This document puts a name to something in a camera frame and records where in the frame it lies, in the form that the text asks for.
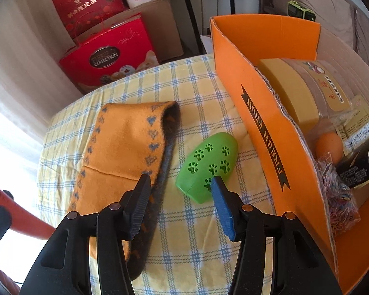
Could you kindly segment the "orange white bottle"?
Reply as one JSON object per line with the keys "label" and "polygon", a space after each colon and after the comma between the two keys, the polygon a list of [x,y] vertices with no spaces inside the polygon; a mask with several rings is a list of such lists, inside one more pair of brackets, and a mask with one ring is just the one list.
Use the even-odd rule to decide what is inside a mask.
{"label": "orange white bottle", "polygon": [[0,189],[0,207],[4,207],[12,219],[10,228],[16,232],[39,239],[49,239],[55,228],[40,220],[12,200]]}

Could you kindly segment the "green paw print case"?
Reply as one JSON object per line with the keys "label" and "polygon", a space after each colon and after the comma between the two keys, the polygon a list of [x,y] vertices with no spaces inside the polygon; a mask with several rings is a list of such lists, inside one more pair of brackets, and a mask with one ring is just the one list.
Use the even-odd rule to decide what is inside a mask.
{"label": "green paw print case", "polygon": [[238,151],[237,140],[231,134],[220,132],[209,136],[186,158],[176,178],[176,187],[196,203],[208,202],[212,198],[212,179],[215,176],[229,179]]}

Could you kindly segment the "colourful rubber band bag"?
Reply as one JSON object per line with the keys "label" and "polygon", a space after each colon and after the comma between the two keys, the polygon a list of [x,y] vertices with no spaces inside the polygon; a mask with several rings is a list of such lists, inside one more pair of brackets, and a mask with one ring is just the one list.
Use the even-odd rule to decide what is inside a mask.
{"label": "colourful rubber band bag", "polygon": [[352,190],[340,179],[328,152],[317,159],[328,204],[329,222],[334,236],[341,235],[361,220]]}

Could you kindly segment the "black tissue pack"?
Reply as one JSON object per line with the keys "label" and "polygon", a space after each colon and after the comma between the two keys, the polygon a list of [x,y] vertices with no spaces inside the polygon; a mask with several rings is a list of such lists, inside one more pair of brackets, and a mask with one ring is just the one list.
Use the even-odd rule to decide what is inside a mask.
{"label": "black tissue pack", "polygon": [[369,180],[369,139],[336,165],[339,178],[350,189]]}

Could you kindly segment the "clear jar yellow lid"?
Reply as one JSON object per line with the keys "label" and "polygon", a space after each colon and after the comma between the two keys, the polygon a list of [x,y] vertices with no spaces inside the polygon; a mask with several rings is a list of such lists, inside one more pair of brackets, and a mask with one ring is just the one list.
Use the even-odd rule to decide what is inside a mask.
{"label": "clear jar yellow lid", "polygon": [[351,115],[354,94],[327,61],[261,59],[258,70],[308,138],[333,130]]}

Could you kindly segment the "gold foil sachet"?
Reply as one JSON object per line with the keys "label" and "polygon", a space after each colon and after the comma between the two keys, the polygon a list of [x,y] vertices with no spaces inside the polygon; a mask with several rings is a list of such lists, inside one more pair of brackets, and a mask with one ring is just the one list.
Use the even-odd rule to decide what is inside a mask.
{"label": "gold foil sachet", "polygon": [[345,156],[369,139],[369,104],[362,95],[356,95],[352,101],[352,109],[349,118],[336,127]]}

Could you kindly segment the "yellow checked tablecloth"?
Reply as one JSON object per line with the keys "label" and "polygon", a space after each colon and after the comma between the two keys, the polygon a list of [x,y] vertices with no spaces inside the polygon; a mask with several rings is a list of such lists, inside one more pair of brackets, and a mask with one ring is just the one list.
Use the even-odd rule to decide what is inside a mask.
{"label": "yellow checked tablecloth", "polygon": [[37,207],[63,219],[100,109],[108,103],[176,101],[181,123],[155,234],[135,294],[226,294],[239,243],[225,235],[211,198],[224,178],[244,203],[274,211],[261,163],[242,119],[215,71],[212,55],[173,61],[115,81],[54,115],[43,142]]}

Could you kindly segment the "orange knitted scarf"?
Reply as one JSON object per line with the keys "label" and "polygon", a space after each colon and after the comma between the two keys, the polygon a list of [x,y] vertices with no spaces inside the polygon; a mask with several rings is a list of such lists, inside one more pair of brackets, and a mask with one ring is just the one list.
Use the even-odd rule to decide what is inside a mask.
{"label": "orange knitted scarf", "polygon": [[108,103],[100,109],[84,151],[70,211],[99,212],[131,191],[141,175],[150,177],[151,194],[140,232],[123,242],[131,280],[144,270],[151,248],[180,121],[175,101]]}

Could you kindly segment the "orange ball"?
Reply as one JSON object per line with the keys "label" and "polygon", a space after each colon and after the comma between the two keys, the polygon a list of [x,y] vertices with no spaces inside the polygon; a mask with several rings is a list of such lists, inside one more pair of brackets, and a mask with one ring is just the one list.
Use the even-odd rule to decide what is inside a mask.
{"label": "orange ball", "polygon": [[330,155],[333,164],[339,163],[344,153],[340,136],[334,132],[322,134],[317,139],[315,152],[318,159]]}

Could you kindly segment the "orange cardboard fruit box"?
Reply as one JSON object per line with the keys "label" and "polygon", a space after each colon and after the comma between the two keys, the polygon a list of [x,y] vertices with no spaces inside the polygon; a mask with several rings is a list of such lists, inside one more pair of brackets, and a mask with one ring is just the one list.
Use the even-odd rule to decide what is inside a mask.
{"label": "orange cardboard fruit box", "polygon": [[257,150],[278,214],[294,212],[323,252],[344,294],[369,294],[369,198],[351,230],[334,236],[313,155],[297,125],[259,74],[261,59],[324,60],[343,70],[369,104],[369,66],[320,24],[294,17],[238,14],[210,21],[216,73]]}

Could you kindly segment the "white sheer curtain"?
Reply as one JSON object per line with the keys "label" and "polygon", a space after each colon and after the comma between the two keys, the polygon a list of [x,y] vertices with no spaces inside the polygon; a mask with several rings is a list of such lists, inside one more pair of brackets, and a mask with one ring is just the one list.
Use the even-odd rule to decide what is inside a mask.
{"label": "white sheer curtain", "polygon": [[38,142],[81,96],[58,65],[73,46],[52,0],[0,0],[0,111]]}

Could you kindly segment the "red chocolate collection bag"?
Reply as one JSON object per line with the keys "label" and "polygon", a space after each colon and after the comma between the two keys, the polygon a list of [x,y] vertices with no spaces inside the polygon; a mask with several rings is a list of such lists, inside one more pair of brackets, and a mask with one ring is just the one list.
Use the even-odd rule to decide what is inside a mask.
{"label": "red chocolate collection bag", "polygon": [[91,35],[59,61],[84,94],[159,65],[140,13]]}

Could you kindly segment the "green portable radio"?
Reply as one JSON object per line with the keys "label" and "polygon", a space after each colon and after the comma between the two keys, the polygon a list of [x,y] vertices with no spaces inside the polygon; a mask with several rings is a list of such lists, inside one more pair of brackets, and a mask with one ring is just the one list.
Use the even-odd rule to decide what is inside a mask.
{"label": "green portable radio", "polygon": [[298,2],[291,0],[287,3],[287,15],[315,22],[316,14],[306,7],[299,5]]}

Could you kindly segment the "red tea gift bag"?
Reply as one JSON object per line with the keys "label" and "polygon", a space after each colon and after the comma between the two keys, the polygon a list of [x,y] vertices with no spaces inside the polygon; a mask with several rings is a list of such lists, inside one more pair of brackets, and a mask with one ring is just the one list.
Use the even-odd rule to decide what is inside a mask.
{"label": "red tea gift bag", "polygon": [[72,39],[105,19],[127,10],[125,0],[52,0]]}

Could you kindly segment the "brown sofa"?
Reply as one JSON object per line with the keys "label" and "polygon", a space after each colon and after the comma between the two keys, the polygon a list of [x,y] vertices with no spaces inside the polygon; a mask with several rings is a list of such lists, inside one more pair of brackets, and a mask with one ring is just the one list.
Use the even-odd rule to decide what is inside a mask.
{"label": "brown sofa", "polygon": [[369,17],[351,0],[259,0],[259,11],[286,15],[290,1],[310,9],[315,21],[342,39],[369,66]]}

